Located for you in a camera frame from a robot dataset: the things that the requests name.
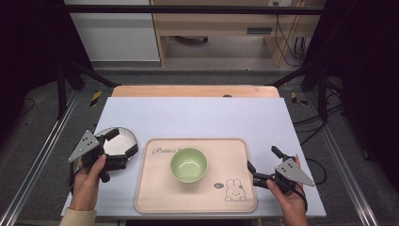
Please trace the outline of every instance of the tabletop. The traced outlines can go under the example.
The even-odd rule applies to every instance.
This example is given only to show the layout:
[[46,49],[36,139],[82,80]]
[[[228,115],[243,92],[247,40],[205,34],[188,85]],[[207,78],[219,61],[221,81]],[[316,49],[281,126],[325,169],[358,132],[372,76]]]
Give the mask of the tabletop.
[[[139,150],[154,138],[241,138],[258,172],[270,174],[281,163],[271,151],[305,156],[286,104],[276,88],[257,86],[127,86],[117,87],[104,107],[95,133],[125,127],[137,137]],[[140,213],[135,207],[143,161],[138,152],[127,169],[112,171],[109,183],[100,183],[96,206],[104,218],[272,218],[282,213],[273,195],[255,187],[257,206],[243,213]],[[306,161],[301,168],[311,177]],[[305,186],[309,218],[326,215],[316,187]],[[64,209],[69,206],[71,196]]]

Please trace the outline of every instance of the green bowl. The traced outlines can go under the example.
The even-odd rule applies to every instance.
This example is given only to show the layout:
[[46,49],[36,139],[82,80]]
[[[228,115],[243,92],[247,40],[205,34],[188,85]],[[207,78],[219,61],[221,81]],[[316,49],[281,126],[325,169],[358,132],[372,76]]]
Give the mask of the green bowl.
[[173,176],[181,182],[193,183],[201,179],[208,169],[205,155],[197,149],[185,148],[175,153],[170,161]]

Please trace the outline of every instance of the finger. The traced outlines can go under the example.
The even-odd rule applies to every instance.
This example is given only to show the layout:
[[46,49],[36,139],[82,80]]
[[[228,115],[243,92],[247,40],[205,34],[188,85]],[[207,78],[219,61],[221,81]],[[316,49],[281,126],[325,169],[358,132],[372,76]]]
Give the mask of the finger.
[[300,167],[300,161],[298,155],[295,156],[295,162]]
[[267,187],[269,188],[270,192],[276,197],[277,201],[280,205],[284,205],[286,203],[285,196],[282,194],[279,187],[271,180],[267,180]]
[[86,169],[80,169],[79,171],[77,171],[74,177],[73,191],[79,190],[87,177],[88,172]]
[[79,170],[75,173],[76,175],[88,175],[88,169],[87,168],[84,168],[84,167],[81,167],[81,168],[79,168]]
[[97,161],[94,163],[93,167],[91,168],[90,172],[88,173],[88,180],[95,182],[98,180],[99,174],[101,170],[103,170],[105,165],[106,155],[101,155]]
[[78,168],[83,168],[82,156],[80,156],[80,157],[77,159],[77,167],[78,167]]

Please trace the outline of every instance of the floor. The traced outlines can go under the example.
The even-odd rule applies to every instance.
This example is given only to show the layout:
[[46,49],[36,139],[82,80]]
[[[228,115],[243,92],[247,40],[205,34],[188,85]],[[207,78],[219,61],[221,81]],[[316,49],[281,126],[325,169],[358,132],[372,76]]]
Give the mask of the floor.
[[[200,40],[171,39],[167,65],[132,63],[94,64],[97,72],[122,84],[245,84],[266,85],[288,74],[296,66],[286,63],[275,67],[262,38],[210,37]],[[295,63],[287,57],[290,64]],[[79,131],[94,130],[101,116],[106,97],[112,89],[105,88],[86,76],[83,91],[71,91],[75,98],[67,122],[56,127],[56,84],[51,83],[29,92],[25,108],[14,123],[8,139],[0,146],[0,212],[1,225],[57,225],[65,203],[66,175],[74,141]],[[315,91],[302,92],[298,77],[279,88],[293,122],[315,116]],[[102,91],[99,102],[89,106],[93,93]],[[329,90],[328,108],[340,104],[334,90]],[[378,163],[363,158],[361,145],[344,115],[337,107],[329,111],[328,124],[302,145],[307,158],[317,160],[327,171],[327,179],[318,186],[327,216],[309,219],[310,225],[399,225],[399,196],[390,186]],[[321,122],[309,120],[296,123],[298,139],[304,142]],[[48,144],[50,137],[54,141]],[[319,165],[308,164],[315,181],[324,181]],[[122,221],[99,219],[99,225],[119,225]],[[252,225],[259,225],[257,219]],[[262,225],[281,225],[278,218],[262,219]]]

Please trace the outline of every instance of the wooden tray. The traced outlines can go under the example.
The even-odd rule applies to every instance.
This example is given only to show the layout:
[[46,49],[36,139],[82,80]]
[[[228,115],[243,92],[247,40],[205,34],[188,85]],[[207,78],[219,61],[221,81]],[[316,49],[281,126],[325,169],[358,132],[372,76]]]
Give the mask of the wooden tray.
[[[183,148],[201,150],[208,170],[199,181],[185,184],[170,171],[172,156]],[[242,139],[152,139],[147,143],[136,193],[141,213],[250,212],[256,204]]]

